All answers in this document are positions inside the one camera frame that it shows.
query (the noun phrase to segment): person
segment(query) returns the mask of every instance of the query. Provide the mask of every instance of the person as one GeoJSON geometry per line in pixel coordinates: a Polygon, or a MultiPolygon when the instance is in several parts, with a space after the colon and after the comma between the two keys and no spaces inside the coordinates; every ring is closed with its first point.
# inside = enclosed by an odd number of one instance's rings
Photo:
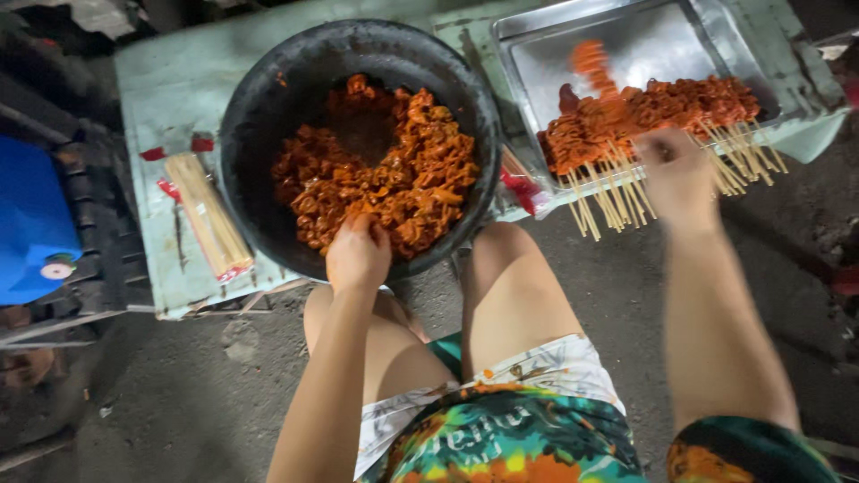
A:
{"type": "MultiPolygon", "coordinates": [[[[711,165],[682,131],[637,144],[667,232],[668,479],[837,481],[799,436],[711,165]]],[[[378,293],[391,252],[372,221],[346,220],[326,256],[331,286],[307,300],[310,360],[267,481],[645,481],[612,381],[523,229],[493,223],[473,241],[459,379],[378,293]]]]}

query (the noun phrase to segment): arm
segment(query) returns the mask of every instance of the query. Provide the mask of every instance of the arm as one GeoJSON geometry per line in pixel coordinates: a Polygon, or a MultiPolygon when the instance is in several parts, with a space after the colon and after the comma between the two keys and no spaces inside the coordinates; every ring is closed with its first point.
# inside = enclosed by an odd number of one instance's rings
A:
{"type": "Polygon", "coordinates": [[[761,323],[713,193],[713,167],[682,131],[640,140],[667,229],[665,347],[674,427],[745,416],[800,430],[793,392],[761,323]],[[677,158],[663,162],[658,143],[677,158]]]}
{"type": "Polygon", "coordinates": [[[348,218],[326,256],[329,320],[283,421],[268,483],[352,481],[368,324],[391,264],[387,233],[371,222],[366,214],[348,218]]]}

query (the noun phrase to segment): table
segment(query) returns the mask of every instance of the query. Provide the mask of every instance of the table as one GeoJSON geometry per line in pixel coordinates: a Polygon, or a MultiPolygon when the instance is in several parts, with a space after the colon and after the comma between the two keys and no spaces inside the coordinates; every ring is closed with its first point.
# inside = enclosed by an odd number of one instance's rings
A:
{"type": "MultiPolygon", "coordinates": [[[[383,18],[431,32],[462,53],[495,90],[505,133],[517,155],[534,156],[492,47],[490,24],[545,3],[549,2],[305,0],[146,40],[119,52],[114,63],[155,316],[177,320],[206,305],[272,290],[299,277],[257,252],[252,271],[219,284],[181,208],[155,183],[165,176],[163,161],[146,162],[138,153],[157,147],[167,154],[187,151],[197,133],[215,139],[213,151],[202,155],[214,172],[224,110],[235,86],[257,60],[290,35],[325,21],[383,18]]],[[[782,104],[784,122],[771,131],[771,141],[802,162],[812,161],[832,141],[848,112],[844,93],[802,40],[801,24],[786,0],[726,3],[736,13],[752,52],[763,59],[765,74],[782,104]]],[[[556,196],[552,203],[563,205],[567,199],[556,196]]],[[[497,201],[493,214],[506,221],[527,216],[505,198],[497,201]]]]}

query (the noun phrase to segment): blue container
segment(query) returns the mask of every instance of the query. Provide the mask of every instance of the blue container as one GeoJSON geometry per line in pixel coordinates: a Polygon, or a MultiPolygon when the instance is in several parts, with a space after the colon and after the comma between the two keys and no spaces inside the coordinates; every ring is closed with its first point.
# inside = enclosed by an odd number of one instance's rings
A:
{"type": "Polygon", "coordinates": [[[0,136],[0,305],[58,289],[81,254],[51,158],[0,136]]]}

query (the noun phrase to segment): hand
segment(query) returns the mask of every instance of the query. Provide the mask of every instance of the hand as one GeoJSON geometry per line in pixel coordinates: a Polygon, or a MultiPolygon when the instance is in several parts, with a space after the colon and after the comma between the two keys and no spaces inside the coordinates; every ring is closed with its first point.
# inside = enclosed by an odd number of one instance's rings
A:
{"type": "Polygon", "coordinates": [[[721,229],[714,199],[713,165],[679,129],[660,129],[636,139],[647,173],[647,194],[671,235],[721,229]]]}
{"type": "Polygon", "coordinates": [[[373,290],[391,268],[391,239],[368,213],[350,215],[325,257],[328,281],[336,294],[344,289],[373,290]]]}

